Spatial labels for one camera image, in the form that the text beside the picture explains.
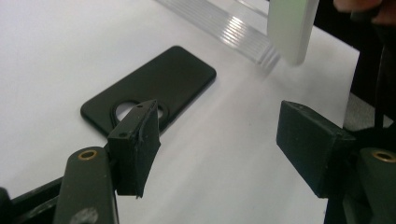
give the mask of white surface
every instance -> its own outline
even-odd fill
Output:
[[[358,52],[314,29],[305,63],[271,74],[154,1],[0,1],[0,186],[12,198],[63,175],[106,139],[84,102],[173,45],[217,80],[161,136],[143,199],[120,223],[322,223],[276,146],[281,100],[343,123]]]
[[[280,55],[292,64],[304,62],[319,0],[272,0],[268,37]]]

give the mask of finger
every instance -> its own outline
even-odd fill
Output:
[[[396,1],[384,1],[378,15],[372,22],[375,24],[396,26]]]
[[[377,7],[382,0],[333,0],[335,8],[341,12],[364,11]]]

